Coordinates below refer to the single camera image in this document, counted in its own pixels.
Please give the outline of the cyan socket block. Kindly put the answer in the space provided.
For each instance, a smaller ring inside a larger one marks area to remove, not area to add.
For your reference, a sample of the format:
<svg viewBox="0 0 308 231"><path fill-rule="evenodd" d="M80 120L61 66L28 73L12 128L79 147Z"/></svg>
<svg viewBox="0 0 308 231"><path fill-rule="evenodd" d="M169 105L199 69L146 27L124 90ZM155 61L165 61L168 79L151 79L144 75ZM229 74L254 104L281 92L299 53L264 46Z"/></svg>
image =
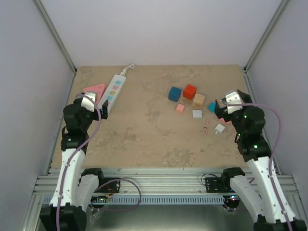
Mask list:
<svg viewBox="0 0 308 231"><path fill-rule="evenodd" d="M215 102L211 102L209 105L208 105L208 110L212 113L215 112L215 106L216 106L216 103Z"/></svg>

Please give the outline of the small white round charger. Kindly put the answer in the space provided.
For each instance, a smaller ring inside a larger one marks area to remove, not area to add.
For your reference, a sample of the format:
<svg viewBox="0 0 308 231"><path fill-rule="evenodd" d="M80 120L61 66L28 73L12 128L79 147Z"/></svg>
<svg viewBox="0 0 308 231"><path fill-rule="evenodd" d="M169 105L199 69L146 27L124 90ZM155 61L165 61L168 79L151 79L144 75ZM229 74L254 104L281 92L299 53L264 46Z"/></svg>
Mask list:
<svg viewBox="0 0 308 231"><path fill-rule="evenodd" d="M225 127L222 124L217 124L214 128L215 134L221 134L225 130Z"/></svg>

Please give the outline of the beige cube socket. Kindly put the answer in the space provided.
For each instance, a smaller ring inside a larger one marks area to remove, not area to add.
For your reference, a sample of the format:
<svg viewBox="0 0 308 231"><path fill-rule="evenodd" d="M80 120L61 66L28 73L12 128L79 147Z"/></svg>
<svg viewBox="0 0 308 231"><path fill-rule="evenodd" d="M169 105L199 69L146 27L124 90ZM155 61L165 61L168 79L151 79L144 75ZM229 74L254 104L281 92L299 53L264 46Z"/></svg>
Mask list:
<svg viewBox="0 0 308 231"><path fill-rule="evenodd" d="M194 97L193 103L192 103L193 108L201 109L203 104L204 104L204 100L205 100L204 95L199 94L199 93L195 94L195 97Z"/></svg>

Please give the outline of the white usb charger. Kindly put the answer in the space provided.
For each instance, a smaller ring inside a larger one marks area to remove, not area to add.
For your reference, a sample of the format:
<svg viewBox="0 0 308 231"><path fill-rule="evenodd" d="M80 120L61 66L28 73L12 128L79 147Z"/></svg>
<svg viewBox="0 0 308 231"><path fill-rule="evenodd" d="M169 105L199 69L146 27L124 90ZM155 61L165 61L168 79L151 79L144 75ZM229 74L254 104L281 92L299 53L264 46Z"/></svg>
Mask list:
<svg viewBox="0 0 308 231"><path fill-rule="evenodd" d="M200 109L193 109L192 112L192 117L194 119L201 119L203 117L202 110Z"/></svg>

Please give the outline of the pink power strip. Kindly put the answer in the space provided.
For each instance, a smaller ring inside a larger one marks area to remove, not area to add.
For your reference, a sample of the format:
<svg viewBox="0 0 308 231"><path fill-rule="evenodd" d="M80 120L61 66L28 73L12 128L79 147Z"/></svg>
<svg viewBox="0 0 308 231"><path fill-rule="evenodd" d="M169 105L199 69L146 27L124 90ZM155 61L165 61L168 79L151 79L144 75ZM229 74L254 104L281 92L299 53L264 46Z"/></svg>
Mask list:
<svg viewBox="0 0 308 231"><path fill-rule="evenodd" d="M86 87L83 89L83 92L93 92L96 94L96 103L98 104L99 101L101 100L104 92L105 92L106 86L105 84L101 83L101 84L97 84L94 86L90 86L90 87Z"/></svg>

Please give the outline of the white power strip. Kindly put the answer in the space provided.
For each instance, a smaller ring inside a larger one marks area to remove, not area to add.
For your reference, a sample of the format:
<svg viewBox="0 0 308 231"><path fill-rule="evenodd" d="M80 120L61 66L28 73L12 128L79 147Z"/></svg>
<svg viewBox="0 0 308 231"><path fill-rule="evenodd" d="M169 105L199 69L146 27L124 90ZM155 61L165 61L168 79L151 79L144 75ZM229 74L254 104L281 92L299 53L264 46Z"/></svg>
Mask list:
<svg viewBox="0 0 308 231"><path fill-rule="evenodd" d="M101 107L105 101L108 101L108 114L110 113L111 109L113 108L117 97L119 96L123 86L126 82L127 78L121 75L114 75L110 84L106 88L101 100L98 103L98 106Z"/></svg>

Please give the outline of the red cube socket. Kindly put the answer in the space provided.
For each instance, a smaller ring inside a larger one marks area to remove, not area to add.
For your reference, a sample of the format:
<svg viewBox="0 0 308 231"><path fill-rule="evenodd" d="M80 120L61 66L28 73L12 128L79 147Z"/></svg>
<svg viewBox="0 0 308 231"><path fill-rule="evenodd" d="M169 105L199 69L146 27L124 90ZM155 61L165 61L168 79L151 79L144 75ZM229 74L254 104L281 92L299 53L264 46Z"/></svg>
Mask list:
<svg viewBox="0 0 308 231"><path fill-rule="evenodd" d="M183 91L183 97L188 100L192 100L196 94L196 91L197 91L197 87L191 84L188 84Z"/></svg>

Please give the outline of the pink rectangular adapter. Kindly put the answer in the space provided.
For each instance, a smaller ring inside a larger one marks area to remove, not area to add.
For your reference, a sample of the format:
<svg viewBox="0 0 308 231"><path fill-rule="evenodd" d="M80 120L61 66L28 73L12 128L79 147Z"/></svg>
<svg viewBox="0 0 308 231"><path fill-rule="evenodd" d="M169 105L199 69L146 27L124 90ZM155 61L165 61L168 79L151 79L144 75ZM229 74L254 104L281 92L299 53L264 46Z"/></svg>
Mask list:
<svg viewBox="0 0 308 231"><path fill-rule="evenodd" d="M176 107L176 112L183 113L184 109L185 109L185 105L179 103Z"/></svg>

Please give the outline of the blue cube socket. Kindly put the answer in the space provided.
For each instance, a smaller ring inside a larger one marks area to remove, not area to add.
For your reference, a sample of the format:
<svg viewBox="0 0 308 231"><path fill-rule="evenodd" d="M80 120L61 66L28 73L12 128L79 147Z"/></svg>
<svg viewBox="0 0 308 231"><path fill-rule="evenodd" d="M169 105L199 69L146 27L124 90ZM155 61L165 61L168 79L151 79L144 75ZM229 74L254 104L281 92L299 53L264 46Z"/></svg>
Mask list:
<svg viewBox="0 0 308 231"><path fill-rule="evenodd" d="M173 101L173 102L178 102L181 96L181 89L177 87L171 87L169 94L168 94L168 99Z"/></svg>

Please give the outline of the pink round plug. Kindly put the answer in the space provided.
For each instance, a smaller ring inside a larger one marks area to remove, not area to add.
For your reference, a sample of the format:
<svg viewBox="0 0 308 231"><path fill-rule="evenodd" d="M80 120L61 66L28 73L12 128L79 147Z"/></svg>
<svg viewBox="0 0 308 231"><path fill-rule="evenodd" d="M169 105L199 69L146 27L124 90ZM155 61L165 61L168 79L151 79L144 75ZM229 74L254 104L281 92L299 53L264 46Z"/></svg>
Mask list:
<svg viewBox="0 0 308 231"><path fill-rule="evenodd" d="M225 123L225 124L231 124L232 123L231 121L225 121L224 118L220 118L219 120L220 120L220 122Z"/></svg>

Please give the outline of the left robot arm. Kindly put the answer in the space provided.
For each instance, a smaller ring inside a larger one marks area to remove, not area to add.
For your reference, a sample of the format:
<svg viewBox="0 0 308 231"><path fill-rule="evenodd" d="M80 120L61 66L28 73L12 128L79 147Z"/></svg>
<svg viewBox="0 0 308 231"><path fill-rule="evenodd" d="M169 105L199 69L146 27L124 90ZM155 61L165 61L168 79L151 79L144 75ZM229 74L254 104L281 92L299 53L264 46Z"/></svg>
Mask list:
<svg viewBox="0 0 308 231"><path fill-rule="evenodd" d="M75 99L63 109L65 127L62 129L62 164L55 192L48 207L39 218L48 231L84 231L87 209L94 192L105 188L99 168L81 171L92 135L88 129L94 120L108 118L108 101L97 106L90 97Z"/></svg>

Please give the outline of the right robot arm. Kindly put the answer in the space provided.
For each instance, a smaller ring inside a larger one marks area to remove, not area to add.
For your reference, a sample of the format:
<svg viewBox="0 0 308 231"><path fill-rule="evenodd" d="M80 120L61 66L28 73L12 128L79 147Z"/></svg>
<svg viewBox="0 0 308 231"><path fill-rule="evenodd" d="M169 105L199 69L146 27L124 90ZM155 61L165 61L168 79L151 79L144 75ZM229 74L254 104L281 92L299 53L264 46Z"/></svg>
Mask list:
<svg viewBox="0 0 308 231"><path fill-rule="evenodd" d="M274 151L262 135L265 126L264 106L252 103L249 94L232 91L215 103L215 114L231 122L236 131L235 143L247 163L259 192L255 192L239 167L223 170L221 187L235 191L250 213L256 231L306 231L305 221L296 217L280 186L274 169Z"/></svg>

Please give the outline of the aluminium frame post right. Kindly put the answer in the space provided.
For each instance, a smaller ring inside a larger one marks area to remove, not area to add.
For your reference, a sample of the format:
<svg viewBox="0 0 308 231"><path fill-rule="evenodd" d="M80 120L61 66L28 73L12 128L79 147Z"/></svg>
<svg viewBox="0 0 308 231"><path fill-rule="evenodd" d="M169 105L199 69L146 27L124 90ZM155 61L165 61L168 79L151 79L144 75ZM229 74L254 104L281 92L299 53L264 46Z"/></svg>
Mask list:
<svg viewBox="0 0 308 231"><path fill-rule="evenodd" d="M252 66L253 62L255 61L255 59L257 58L259 53L261 52L261 50L262 50L263 46L265 45L266 41L268 40L268 38L270 37L270 35L274 31L274 28L278 24L280 18L284 14L284 12L287 9L290 2L291 2L290 0L282 0L280 2L277 10L275 11L275 13L274 13L273 17L271 18L268 26L266 27L264 33L262 34L259 42L257 43L255 49L253 50L250 58L248 59L245 67L243 68L245 74L248 73L250 67Z"/></svg>

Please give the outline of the aluminium frame post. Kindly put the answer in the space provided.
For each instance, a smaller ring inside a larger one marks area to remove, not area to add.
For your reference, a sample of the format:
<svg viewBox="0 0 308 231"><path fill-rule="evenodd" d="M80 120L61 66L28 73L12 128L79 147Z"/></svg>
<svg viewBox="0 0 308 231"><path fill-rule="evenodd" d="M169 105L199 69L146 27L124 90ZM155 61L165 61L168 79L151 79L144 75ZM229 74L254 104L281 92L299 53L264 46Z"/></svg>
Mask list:
<svg viewBox="0 0 308 231"><path fill-rule="evenodd" d="M37 7L40 15L42 16L45 24L47 25L47 28L49 29L49 31L51 32L58 48L60 49L64 59L66 60L67 64L69 65L71 71L73 72L73 74L75 75L77 72L77 68L75 67L64 43L62 42L62 39L60 38L59 33L57 32L43 2L41 0L33 0L35 6Z"/></svg>
<svg viewBox="0 0 308 231"><path fill-rule="evenodd" d="M264 33L262 34L259 42L257 43L255 49L253 50L250 58L248 59L245 67L243 68L245 74L248 73L250 67L252 66L253 62L255 61L255 59L257 58L259 53L261 52L261 50L262 50L263 46L265 45L266 41L268 40L268 38L270 37L270 35L274 31L274 28L278 24L280 18L284 14L284 12L287 9L290 2L291 2L290 0L282 0L280 2L277 10L275 11L275 13L274 13L273 17L271 18L268 26L266 27Z"/></svg>

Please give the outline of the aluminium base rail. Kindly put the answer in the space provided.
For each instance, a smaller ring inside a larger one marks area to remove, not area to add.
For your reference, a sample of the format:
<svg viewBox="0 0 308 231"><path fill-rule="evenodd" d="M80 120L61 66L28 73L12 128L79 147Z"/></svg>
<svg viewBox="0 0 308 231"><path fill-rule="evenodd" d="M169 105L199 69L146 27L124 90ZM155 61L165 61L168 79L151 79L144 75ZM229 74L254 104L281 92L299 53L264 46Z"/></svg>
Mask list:
<svg viewBox="0 0 308 231"><path fill-rule="evenodd" d="M106 178L125 178L134 182L142 195L198 195L206 194L201 181L205 173L220 176L224 168L102 168ZM52 195L60 170L51 168L47 175L37 177L33 194ZM298 194L294 178L279 175L283 192ZM137 189L129 182L120 183L121 195L137 195Z"/></svg>

